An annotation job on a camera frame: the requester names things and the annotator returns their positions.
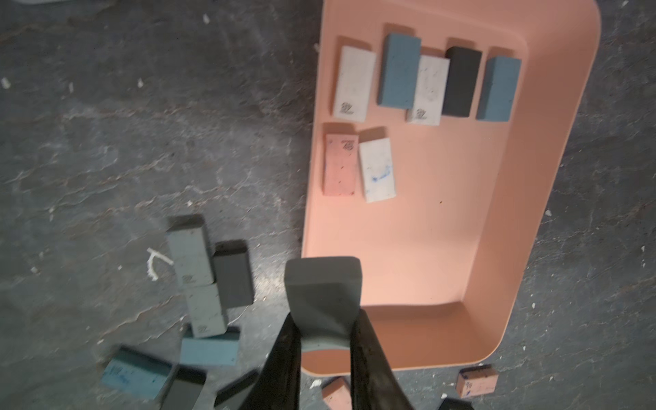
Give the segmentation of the teal eraser pile left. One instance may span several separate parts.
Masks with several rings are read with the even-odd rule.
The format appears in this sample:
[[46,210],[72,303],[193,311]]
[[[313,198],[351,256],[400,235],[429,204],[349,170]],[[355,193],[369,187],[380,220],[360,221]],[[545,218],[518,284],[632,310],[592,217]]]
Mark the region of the teal eraser pile left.
[[132,350],[119,348],[101,377],[101,383],[118,391],[152,401],[157,399],[173,365],[164,360]]

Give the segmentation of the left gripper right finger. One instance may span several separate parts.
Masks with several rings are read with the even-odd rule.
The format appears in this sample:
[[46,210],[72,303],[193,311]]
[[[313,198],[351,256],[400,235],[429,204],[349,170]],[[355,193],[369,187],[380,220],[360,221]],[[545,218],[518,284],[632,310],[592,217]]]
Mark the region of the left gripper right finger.
[[412,409],[364,309],[350,334],[353,409]]

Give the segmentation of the teal eraser pile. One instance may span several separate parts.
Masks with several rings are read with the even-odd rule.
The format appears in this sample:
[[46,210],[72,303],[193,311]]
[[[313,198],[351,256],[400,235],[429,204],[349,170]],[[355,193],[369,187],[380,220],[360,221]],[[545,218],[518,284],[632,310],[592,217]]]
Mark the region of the teal eraser pile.
[[132,350],[119,348],[101,377],[101,383],[118,391],[152,401],[157,399],[173,365],[164,360]]
[[237,365],[241,332],[230,327],[225,334],[195,338],[191,328],[184,333],[179,363],[188,366],[217,367]]

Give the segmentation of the pink eraser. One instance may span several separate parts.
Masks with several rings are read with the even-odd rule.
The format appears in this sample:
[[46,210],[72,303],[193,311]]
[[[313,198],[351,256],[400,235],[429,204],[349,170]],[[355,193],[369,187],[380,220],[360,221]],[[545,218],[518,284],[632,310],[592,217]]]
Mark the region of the pink eraser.
[[324,404],[329,410],[352,410],[350,386],[344,378],[331,381],[321,391]]
[[327,134],[325,137],[325,196],[353,196],[358,174],[359,136]]
[[461,399],[484,396],[495,391],[499,373],[490,365],[468,367],[458,373],[456,393]]

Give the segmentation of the black eraser pile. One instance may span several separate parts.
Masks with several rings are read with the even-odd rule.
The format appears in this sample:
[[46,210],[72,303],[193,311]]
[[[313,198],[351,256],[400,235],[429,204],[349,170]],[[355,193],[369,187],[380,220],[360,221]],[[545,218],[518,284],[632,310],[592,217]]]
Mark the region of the black eraser pile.
[[258,370],[253,370],[218,391],[214,409],[238,410],[256,384],[259,375]]
[[160,410],[192,410],[206,380],[206,372],[192,367],[180,367]]

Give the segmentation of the black eraser pile right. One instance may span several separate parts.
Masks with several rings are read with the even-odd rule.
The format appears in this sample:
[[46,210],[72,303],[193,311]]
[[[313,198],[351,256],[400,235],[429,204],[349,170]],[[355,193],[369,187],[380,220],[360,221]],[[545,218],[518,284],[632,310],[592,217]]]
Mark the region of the black eraser pile right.
[[259,375],[258,370],[253,370],[218,391],[214,409],[238,410],[256,384]]

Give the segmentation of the grey eraser lower pile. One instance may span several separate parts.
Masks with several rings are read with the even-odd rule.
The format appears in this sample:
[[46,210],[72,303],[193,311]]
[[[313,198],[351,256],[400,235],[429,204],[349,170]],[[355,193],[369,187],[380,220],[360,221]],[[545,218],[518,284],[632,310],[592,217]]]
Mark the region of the grey eraser lower pile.
[[184,289],[194,338],[210,338],[227,332],[229,319],[217,284]]

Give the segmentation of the grey eraser upper pile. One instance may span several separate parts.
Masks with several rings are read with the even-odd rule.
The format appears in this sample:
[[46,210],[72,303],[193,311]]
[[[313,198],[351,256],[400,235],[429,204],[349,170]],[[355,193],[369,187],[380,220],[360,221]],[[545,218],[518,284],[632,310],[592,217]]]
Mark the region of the grey eraser upper pile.
[[176,215],[168,217],[167,223],[167,245],[179,286],[187,289],[215,283],[205,219],[199,214]]

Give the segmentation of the black eraser front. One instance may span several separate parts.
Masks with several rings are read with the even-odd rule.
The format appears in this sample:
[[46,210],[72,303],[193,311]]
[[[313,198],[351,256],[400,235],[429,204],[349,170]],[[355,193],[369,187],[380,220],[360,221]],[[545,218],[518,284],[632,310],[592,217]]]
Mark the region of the black eraser front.
[[438,410],[474,410],[474,407],[469,401],[447,397],[442,400]]

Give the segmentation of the teal eraser top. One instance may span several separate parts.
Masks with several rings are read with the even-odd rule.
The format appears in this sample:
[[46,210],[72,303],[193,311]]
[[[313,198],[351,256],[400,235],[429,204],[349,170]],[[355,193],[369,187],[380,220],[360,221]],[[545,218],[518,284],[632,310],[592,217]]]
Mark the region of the teal eraser top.
[[393,109],[413,107],[420,47],[417,37],[394,32],[386,36],[377,99],[379,106]]

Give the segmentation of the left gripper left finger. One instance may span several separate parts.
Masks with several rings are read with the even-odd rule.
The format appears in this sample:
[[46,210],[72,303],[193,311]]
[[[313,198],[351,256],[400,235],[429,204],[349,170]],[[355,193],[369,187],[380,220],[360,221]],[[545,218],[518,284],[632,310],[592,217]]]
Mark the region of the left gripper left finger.
[[299,408],[302,335],[288,314],[256,384],[240,409]]

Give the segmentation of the pink storage tray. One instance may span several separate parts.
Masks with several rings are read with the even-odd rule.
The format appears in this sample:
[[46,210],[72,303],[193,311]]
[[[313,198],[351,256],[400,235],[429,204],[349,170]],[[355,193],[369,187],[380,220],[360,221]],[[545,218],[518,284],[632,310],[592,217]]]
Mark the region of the pink storage tray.
[[[377,103],[390,33],[420,56],[483,53],[467,118],[410,124]],[[593,1],[326,1],[302,254],[360,260],[361,305],[396,370],[480,362],[499,346],[596,57]],[[376,54],[364,122],[332,115],[343,46]],[[478,121],[490,58],[522,61],[508,122]],[[353,196],[325,196],[325,137],[359,136]],[[359,145],[391,140],[396,197],[367,203]]]

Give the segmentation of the black eraser pile left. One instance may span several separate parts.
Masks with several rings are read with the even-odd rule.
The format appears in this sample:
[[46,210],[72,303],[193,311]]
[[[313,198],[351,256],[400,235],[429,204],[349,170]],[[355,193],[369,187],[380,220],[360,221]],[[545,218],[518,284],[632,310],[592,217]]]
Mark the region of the black eraser pile left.
[[192,410],[206,380],[206,372],[192,367],[180,367],[160,410]]

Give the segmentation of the teal eraser pile right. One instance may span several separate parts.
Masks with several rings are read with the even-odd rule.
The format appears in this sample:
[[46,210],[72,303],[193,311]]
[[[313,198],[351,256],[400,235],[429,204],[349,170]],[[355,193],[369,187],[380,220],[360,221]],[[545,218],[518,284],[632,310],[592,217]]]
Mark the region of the teal eraser pile right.
[[179,363],[188,366],[217,367],[237,365],[241,332],[230,327],[225,334],[195,338],[191,328],[184,333]]

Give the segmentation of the white eraser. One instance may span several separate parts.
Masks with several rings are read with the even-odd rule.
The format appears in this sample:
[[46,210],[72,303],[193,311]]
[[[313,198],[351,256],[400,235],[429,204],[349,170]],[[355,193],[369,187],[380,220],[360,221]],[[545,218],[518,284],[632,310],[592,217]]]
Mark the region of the white eraser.
[[375,203],[396,197],[391,140],[379,138],[359,145],[364,198]]
[[335,118],[359,123],[366,120],[376,59],[372,51],[342,47],[332,110]]
[[449,59],[422,55],[413,106],[407,111],[410,124],[438,126],[449,74]]

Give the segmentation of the dark grey eraser pile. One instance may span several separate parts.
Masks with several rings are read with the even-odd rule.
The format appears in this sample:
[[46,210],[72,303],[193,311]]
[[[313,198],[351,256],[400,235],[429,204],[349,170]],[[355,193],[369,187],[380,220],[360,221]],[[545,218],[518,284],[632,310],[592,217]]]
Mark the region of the dark grey eraser pile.
[[213,267],[221,304],[226,309],[252,305],[255,286],[245,240],[230,240],[215,244]]

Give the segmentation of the white eraser front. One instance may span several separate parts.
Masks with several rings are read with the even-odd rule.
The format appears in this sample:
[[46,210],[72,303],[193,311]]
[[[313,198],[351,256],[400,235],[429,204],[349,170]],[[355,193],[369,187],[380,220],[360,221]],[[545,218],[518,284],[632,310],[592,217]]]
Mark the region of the white eraser front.
[[375,203],[396,197],[391,140],[379,138],[359,145],[364,198]]

